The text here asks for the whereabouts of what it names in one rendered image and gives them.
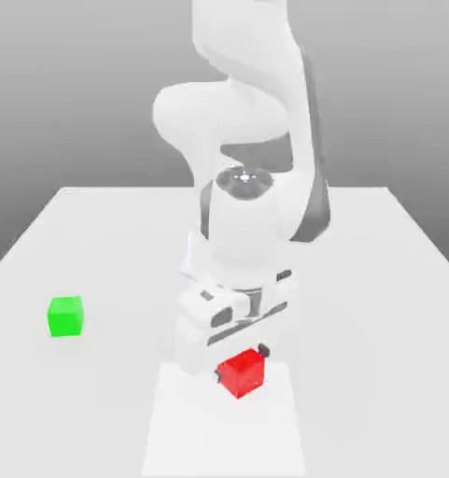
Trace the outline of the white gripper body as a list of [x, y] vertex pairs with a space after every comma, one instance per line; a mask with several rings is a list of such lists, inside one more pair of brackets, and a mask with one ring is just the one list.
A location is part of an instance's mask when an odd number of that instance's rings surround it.
[[251, 298], [236, 291], [185, 291], [178, 298], [175, 354], [190, 374], [212, 372], [219, 363], [261, 344], [270, 348], [295, 319], [295, 293], [277, 293], [251, 314]]

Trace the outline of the small red cube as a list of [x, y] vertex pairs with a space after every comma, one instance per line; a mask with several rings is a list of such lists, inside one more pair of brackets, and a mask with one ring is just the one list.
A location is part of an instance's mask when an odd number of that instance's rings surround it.
[[265, 358], [255, 349], [248, 348], [242, 353], [218, 364], [222, 373], [222, 385], [236, 398], [261, 387], [264, 381]]

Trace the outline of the small green cube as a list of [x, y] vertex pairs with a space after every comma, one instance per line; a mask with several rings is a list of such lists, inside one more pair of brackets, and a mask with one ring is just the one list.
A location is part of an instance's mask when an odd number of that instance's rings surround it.
[[79, 336], [84, 322], [84, 308], [80, 296], [53, 297], [47, 312], [52, 337]]

